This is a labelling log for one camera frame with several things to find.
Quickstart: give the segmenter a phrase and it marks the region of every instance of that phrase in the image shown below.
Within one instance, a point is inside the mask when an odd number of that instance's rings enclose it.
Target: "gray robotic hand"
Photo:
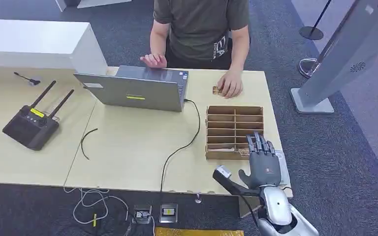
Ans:
[[[281,169],[272,143],[257,132],[253,137],[247,135],[247,140],[251,174],[248,176],[239,170],[238,175],[248,189],[232,182],[229,179],[231,172],[224,166],[215,169],[213,178],[233,195],[259,196],[263,200],[257,221],[263,236],[318,236],[318,231],[289,204],[286,194],[279,188]]]

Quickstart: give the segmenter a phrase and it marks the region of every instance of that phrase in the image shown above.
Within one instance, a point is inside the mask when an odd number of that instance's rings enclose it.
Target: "person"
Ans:
[[[225,69],[221,94],[241,93],[250,48],[248,0],[155,0],[153,17],[151,53],[140,58],[147,66]]]

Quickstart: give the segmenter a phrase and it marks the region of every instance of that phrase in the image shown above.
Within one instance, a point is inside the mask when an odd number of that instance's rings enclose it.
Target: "light wood tabletop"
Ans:
[[[108,75],[115,75],[110,67]],[[228,194],[213,178],[218,165],[225,165],[232,180],[242,184],[238,170],[249,174],[249,163],[243,160],[207,160],[205,157],[205,115],[210,105],[261,106],[264,108],[264,136],[275,149],[282,150],[272,102],[262,71],[244,71],[244,91],[238,97],[225,99],[212,93],[213,86],[225,71],[189,70],[186,98],[199,109],[201,129],[194,143],[169,161],[164,191]],[[86,159],[77,152],[67,186],[159,191],[165,160],[177,148],[193,138],[198,116],[191,103],[183,112],[165,112],[128,107],[106,106],[99,101],[86,132],[98,128],[83,143]]]
[[[14,71],[31,78],[40,76],[41,83],[31,86],[14,75]],[[96,101],[82,88],[73,72],[0,68],[0,183],[63,185]],[[2,133],[2,129],[22,106],[31,105],[53,80],[57,83],[37,105],[38,110],[50,113],[71,89],[75,92],[56,114],[60,118],[60,129],[41,151],[33,151]]]

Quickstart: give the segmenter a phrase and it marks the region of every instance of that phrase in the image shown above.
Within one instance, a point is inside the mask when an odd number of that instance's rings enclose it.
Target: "gray laptop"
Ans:
[[[115,76],[74,74],[103,104],[181,112],[189,73],[120,66]]]

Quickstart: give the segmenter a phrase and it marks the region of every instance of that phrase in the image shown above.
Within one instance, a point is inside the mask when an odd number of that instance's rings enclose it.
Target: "floor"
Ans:
[[[0,19],[90,22],[109,65],[143,65],[138,58],[149,51],[152,10],[152,0],[68,8],[63,13],[52,0],[0,0]],[[250,19],[252,45],[245,69],[266,72],[294,189],[290,202],[322,236],[378,236],[378,153],[356,115],[357,107],[339,92],[330,97],[336,110],[332,115],[300,115],[291,102],[289,89],[306,81],[296,70],[297,62],[318,55],[318,46],[298,33],[304,25],[300,8],[289,1],[251,0]],[[111,192],[129,205],[156,206],[159,197]],[[91,230],[89,225],[79,226],[71,216],[78,198],[78,192],[66,194],[57,187],[0,184],[0,236],[88,235],[83,230]],[[259,235],[251,218],[237,218],[233,197],[203,196],[201,204],[188,194],[167,194],[167,199],[182,206],[182,220],[167,227],[238,229]],[[102,224],[114,232],[106,235],[122,235],[126,226],[116,223],[124,212],[115,201],[108,205],[112,211]],[[78,214],[85,219],[93,212]],[[150,227],[139,227],[136,235],[150,235]]]
[[[325,47],[353,2],[342,0],[330,3],[318,24],[318,28],[324,32],[324,38],[315,41],[318,51]],[[327,0],[292,0],[292,3],[304,25],[313,26]],[[366,74],[344,86],[341,93],[378,158],[378,58]]]

